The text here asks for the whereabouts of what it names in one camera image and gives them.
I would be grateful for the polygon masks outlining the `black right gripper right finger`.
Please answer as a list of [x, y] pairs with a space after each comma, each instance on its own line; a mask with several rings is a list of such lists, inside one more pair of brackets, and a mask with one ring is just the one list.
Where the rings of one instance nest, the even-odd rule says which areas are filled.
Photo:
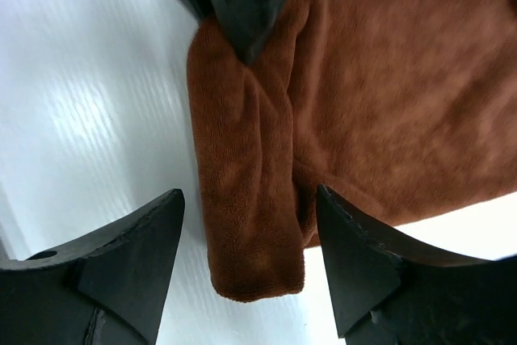
[[349, 344], [513, 344], [516, 259], [420, 242], [326, 186], [317, 229], [338, 336]]

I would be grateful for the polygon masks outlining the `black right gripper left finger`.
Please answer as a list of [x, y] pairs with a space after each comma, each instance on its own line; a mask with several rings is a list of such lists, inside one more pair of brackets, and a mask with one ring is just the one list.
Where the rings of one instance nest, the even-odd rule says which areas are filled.
[[170, 190], [26, 260], [1, 263], [3, 344], [155, 344], [185, 200]]

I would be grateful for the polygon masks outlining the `brown microfiber towel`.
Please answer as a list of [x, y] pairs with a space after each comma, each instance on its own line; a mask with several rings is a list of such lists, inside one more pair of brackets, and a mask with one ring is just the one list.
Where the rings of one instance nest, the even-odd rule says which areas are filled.
[[288, 0], [252, 65], [187, 56], [208, 265], [223, 297], [298, 293], [326, 185], [389, 225], [516, 189], [516, 0]]

